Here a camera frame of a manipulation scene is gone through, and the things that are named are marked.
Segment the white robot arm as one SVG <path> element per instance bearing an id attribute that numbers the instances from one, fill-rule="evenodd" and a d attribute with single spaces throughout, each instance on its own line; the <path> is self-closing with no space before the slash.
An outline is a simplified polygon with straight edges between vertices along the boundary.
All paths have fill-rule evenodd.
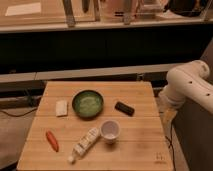
<path id="1" fill-rule="evenodd" d="M 166 106 L 174 109 L 190 98 L 213 114 L 213 85 L 206 81 L 209 75 L 209 66 L 202 60 L 176 66 L 167 72 L 167 85 L 159 97 Z"/>

